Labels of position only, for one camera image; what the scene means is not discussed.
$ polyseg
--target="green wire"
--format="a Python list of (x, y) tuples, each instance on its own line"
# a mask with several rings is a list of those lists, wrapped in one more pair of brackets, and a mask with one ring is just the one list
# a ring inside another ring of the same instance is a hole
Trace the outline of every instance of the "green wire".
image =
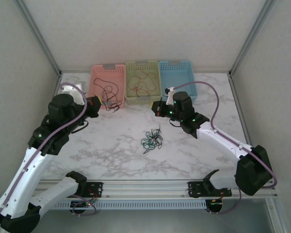
[(150, 150), (154, 150), (156, 147), (158, 149), (162, 147), (163, 138), (161, 133), (161, 126), (158, 129), (151, 130), (151, 132), (146, 132), (146, 138), (141, 139), (141, 145), (145, 149), (144, 154), (148, 153)]

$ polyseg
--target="white cable clip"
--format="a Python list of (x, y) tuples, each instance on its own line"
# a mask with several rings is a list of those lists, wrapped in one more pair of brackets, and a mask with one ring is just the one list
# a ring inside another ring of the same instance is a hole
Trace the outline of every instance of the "white cable clip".
[(241, 150), (243, 148), (243, 143), (241, 142), (238, 147)]
[(174, 90), (173, 87), (170, 87), (168, 89), (169, 89), (169, 92), (168, 92), (168, 98), (166, 101), (166, 105), (174, 105), (173, 95), (176, 93), (176, 91)]

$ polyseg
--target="wire bundle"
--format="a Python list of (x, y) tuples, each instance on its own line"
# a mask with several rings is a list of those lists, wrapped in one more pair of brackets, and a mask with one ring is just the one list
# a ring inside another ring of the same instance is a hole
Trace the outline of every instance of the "wire bundle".
[[(105, 82), (105, 83), (110, 83), (110, 84), (108, 84), (105, 87), (103, 87), (103, 86), (95, 83), (96, 80), (99, 80), (99, 81), (102, 81), (102, 82)], [(117, 96), (116, 95), (118, 94), (118, 85), (116, 85), (115, 83), (112, 83), (110, 81), (102, 80), (100, 78), (96, 78), (94, 80), (94, 84), (96, 86), (99, 86), (102, 89), (101, 101), (105, 105), (106, 110), (110, 111), (110, 110), (113, 109), (113, 112), (116, 112), (117, 110), (119, 110), (120, 106), (122, 104), (122, 101), (118, 101), (117, 100)], [(113, 92), (113, 86), (112, 85), (114, 85), (116, 87), (116, 91), (115, 92)], [(110, 104), (110, 105), (106, 105), (106, 103), (105, 103), (105, 102), (114, 101), (114, 100), (115, 100), (115, 102)]]
[[(154, 84), (154, 80), (157, 79), (155, 73), (149, 72), (146, 73), (142, 69), (136, 69), (133, 76), (131, 76), (128, 80), (128, 88), (129, 91), (136, 92), (138, 97), (139, 94), (146, 93), (147, 96), (150, 96), (150, 91), (155, 91), (157, 89), (156, 85)], [(151, 81), (154, 88), (148, 88), (146, 81)]]
[(147, 131), (145, 136), (141, 140), (141, 145), (145, 149), (145, 153), (148, 153), (150, 150), (154, 150), (156, 147), (160, 149), (162, 147), (163, 138), (161, 136), (161, 126), (158, 129), (151, 130), (151, 132)]

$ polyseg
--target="blue basket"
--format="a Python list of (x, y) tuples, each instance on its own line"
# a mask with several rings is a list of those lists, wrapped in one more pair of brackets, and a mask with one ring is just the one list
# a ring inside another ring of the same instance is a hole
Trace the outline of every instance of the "blue basket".
[[(160, 73), (162, 84), (162, 100), (166, 101), (165, 88), (176, 87), (184, 83), (194, 81), (194, 73), (191, 61), (160, 61)], [(177, 89), (186, 91), (194, 103), (197, 98), (197, 88), (195, 84), (187, 85)]]

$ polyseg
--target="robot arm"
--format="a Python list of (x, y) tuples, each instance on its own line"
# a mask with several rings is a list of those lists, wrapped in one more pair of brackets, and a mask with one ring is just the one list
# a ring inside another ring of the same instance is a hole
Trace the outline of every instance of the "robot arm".
[(59, 94), (52, 99), (48, 115), (34, 130), (23, 162), (0, 198), (0, 225), (3, 229), (11, 233), (30, 233), (58, 201), (73, 194), (82, 195), (86, 177), (72, 171), (54, 187), (32, 197), (41, 176), (68, 142), (69, 134), (84, 125), (88, 117), (98, 117), (100, 107), (98, 97), (87, 98), (84, 106), (76, 104), (69, 94)]
[(207, 117), (195, 112), (192, 100), (186, 92), (176, 93), (173, 88), (167, 89), (167, 92), (167, 101), (153, 102), (152, 111), (155, 115), (180, 122), (181, 128), (187, 134), (212, 145), (235, 165), (236, 171), (212, 172), (210, 183), (213, 188), (239, 188), (252, 196), (272, 178), (261, 163), (248, 153), (252, 152), (271, 170), (267, 152), (263, 147), (253, 148), (251, 145), (241, 143), (212, 125)]

